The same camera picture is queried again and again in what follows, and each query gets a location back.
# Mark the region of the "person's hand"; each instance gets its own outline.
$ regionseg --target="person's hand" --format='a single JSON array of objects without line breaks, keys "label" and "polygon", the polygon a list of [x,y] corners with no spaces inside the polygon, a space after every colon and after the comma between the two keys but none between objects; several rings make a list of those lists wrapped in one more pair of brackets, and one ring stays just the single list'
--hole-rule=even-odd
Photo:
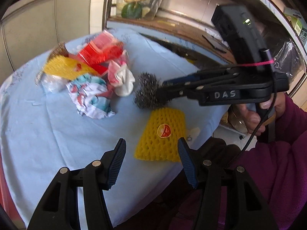
[{"label": "person's hand", "polygon": [[[261,109],[269,109],[273,101],[273,94],[270,100],[260,103],[259,106]],[[260,116],[255,111],[250,111],[246,108],[246,104],[237,104],[237,108],[239,109],[241,116],[244,120],[245,126],[248,130],[248,133],[252,134],[253,130],[257,127],[260,122]],[[286,97],[284,93],[277,93],[276,101],[275,101],[275,111],[276,111],[276,119],[280,118],[286,109]],[[260,136],[261,133],[265,131],[265,126],[260,126],[259,130],[256,132],[256,136]]]}]

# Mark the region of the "orange logo sticker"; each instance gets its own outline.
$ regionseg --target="orange logo sticker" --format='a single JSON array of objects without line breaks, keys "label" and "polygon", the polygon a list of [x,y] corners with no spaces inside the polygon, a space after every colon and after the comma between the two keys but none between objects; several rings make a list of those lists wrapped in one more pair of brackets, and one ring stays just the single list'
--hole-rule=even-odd
[{"label": "orange logo sticker", "polygon": [[78,64],[76,65],[76,67],[75,67],[75,71],[76,71],[76,72],[79,72],[79,71],[81,71],[81,70],[82,70],[82,66],[81,66],[80,63],[78,63]]},{"label": "orange logo sticker", "polygon": [[166,123],[161,124],[158,127],[157,134],[161,138],[169,137],[171,135],[171,133],[172,133],[172,130],[171,130],[170,126]]}]

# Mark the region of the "light blue tablecloth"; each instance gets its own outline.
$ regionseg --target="light blue tablecloth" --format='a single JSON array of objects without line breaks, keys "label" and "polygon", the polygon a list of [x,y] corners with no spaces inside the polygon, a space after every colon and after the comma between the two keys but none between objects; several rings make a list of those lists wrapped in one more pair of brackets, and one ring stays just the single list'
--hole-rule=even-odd
[{"label": "light blue tablecloth", "polygon": [[[155,73],[161,80],[184,76],[196,67],[159,44],[130,29],[111,33],[125,43],[131,71]],[[66,44],[78,52],[89,36]],[[5,178],[18,212],[26,226],[45,189],[57,171],[84,168],[115,147],[119,138],[127,142],[127,153],[116,184],[106,191],[105,200],[114,226],[150,203],[177,176],[180,163],[147,162],[133,157],[150,111],[133,104],[133,95],[114,98],[116,115],[103,120],[81,117],[68,91],[46,94],[34,78],[46,61],[44,53],[17,70],[1,87],[1,155]],[[193,148],[200,147],[217,128],[227,106],[200,107],[197,101],[180,98],[170,107],[182,110],[188,129],[201,132]],[[82,191],[79,191],[80,222],[85,227]]]}]

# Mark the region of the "black cable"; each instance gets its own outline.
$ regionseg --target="black cable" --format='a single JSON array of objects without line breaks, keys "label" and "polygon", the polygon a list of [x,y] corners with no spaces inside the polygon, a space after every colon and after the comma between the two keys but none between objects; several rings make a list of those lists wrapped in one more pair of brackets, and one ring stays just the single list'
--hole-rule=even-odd
[{"label": "black cable", "polygon": [[253,133],[251,134],[250,138],[248,139],[248,141],[246,142],[244,148],[240,151],[240,153],[238,155],[236,155],[233,159],[230,160],[230,162],[227,164],[227,168],[229,168],[229,166],[231,164],[233,164],[241,155],[242,153],[248,148],[249,144],[251,143],[253,137],[255,136],[256,132],[259,130],[260,126],[265,122],[266,117],[269,116],[269,114],[271,113],[271,110],[274,107],[275,101],[276,101],[276,97],[277,97],[277,92],[276,92],[276,79],[274,76],[274,73],[272,72],[272,80],[273,80],[273,93],[274,93],[274,97],[273,97],[273,101],[272,104],[270,106],[270,108],[268,109],[268,111],[266,112],[266,114],[264,115],[264,117],[261,119],[261,121],[259,122],[259,124],[257,125],[257,127],[254,129]]}]

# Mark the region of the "purple sweater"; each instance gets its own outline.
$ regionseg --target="purple sweater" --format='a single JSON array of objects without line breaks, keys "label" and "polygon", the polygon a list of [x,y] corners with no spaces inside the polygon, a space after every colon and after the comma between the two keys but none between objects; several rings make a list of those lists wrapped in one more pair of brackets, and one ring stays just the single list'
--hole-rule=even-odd
[{"label": "purple sweater", "polygon": [[[276,121],[276,142],[257,143],[233,165],[254,179],[277,221],[288,229],[307,201],[307,112],[286,96],[286,111]],[[169,230],[190,230],[199,204],[194,192],[179,208]],[[225,222],[226,189],[222,190],[220,227]]]}]

